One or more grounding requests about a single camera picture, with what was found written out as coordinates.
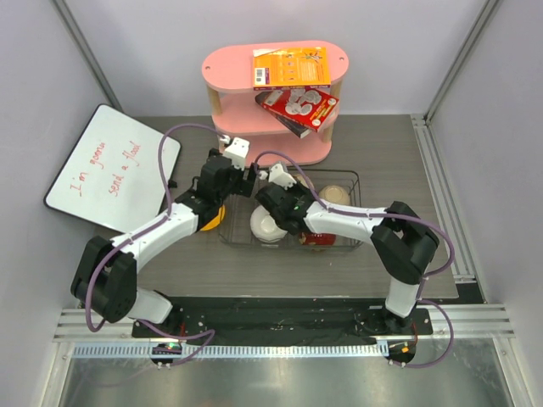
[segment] orange box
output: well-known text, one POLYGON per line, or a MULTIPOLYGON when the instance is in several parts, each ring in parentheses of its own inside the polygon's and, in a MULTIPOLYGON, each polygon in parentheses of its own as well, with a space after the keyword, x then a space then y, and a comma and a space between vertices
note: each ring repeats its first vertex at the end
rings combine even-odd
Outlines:
POLYGON ((255 49, 253 89, 328 88, 332 83, 325 47, 255 49))

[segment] gray wooden table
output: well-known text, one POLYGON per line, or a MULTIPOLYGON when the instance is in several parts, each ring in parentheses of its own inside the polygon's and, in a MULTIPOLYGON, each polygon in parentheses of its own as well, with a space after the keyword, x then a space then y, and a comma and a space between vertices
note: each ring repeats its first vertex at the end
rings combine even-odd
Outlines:
MULTIPOLYGON (((212 124, 208 117, 141 121, 159 131, 181 122, 212 124)), ((174 137, 182 143, 181 159, 172 177, 179 183, 172 192, 176 196, 199 174, 208 150, 216 147, 217 141, 200 130, 179 131, 174 137)), ((356 171, 361 178, 363 206, 383 207, 400 200, 422 218, 437 222, 409 116, 340 116, 331 153, 313 167, 356 171)), ((97 233, 113 236, 103 228, 97 233)), ((445 260, 442 244, 433 268, 445 260)), ((232 248, 219 241, 217 230, 171 245, 148 263, 138 281, 141 287, 172 296, 382 298, 389 289, 389 275, 369 245, 348 253, 232 248)), ((456 298, 452 274, 447 271, 432 278, 424 294, 427 298, 456 298)))

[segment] wooden post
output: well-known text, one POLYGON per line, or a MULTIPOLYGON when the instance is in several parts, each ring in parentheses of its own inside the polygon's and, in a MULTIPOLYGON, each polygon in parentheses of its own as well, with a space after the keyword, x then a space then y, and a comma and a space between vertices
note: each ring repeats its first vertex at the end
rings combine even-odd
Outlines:
MULTIPOLYGON (((334 83, 330 87, 330 95, 334 96, 335 98, 339 98, 339 94, 341 93, 341 84, 343 81, 339 81, 334 83)), ((333 132, 333 125, 327 127, 324 129, 324 132, 322 133, 322 140, 324 142, 331 142, 332 141, 332 132, 333 132)))
POLYGON ((219 92, 207 86, 207 95, 210 97, 211 112, 213 114, 222 114, 221 97, 219 92))

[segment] dish rack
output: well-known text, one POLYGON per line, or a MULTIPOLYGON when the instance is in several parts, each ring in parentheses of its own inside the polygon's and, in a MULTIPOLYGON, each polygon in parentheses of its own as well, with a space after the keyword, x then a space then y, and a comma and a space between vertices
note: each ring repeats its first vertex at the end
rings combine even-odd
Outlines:
MULTIPOLYGON (((295 176, 297 171, 290 169, 290 174, 295 176)), ((349 192, 350 205, 361 206, 360 177, 350 170, 309 170, 304 169, 305 174, 313 183, 317 192, 328 185, 336 185, 349 192)), ((348 237, 336 236, 333 245, 303 245, 299 236, 288 234, 283 239, 274 243, 264 243, 253 235, 249 221, 251 214, 259 206, 255 194, 267 184, 267 181, 257 179, 251 198, 232 195, 225 205, 227 213, 224 221, 219 225, 219 238, 225 244, 233 247, 260 247, 282 248, 298 250, 333 250, 348 251, 359 247, 362 242, 348 237)))

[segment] book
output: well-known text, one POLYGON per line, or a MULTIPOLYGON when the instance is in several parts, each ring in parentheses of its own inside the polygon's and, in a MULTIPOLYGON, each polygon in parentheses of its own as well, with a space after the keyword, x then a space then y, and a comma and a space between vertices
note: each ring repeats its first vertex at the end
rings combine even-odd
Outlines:
POLYGON ((318 89, 288 89, 271 91, 262 107, 279 116, 319 131, 338 106, 339 99, 318 89))
MULTIPOLYGON (((270 95, 270 93, 272 93, 272 92, 271 91, 260 92, 258 95, 255 96, 255 101, 260 106, 264 107, 264 101, 270 95)), ((287 127, 291 132, 293 132, 299 138, 304 138, 309 133, 311 133, 310 129, 308 129, 307 127, 304 127, 302 125, 299 125, 298 123, 296 123, 295 121, 293 121, 293 120, 291 120, 289 118, 280 116, 279 114, 276 114, 276 113, 272 112, 271 110, 268 110, 268 112, 273 117, 275 117, 277 120, 279 120, 285 127, 287 127)))
POLYGON ((255 49, 253 74, 256 91, 331 85, 325 47, 255 49))

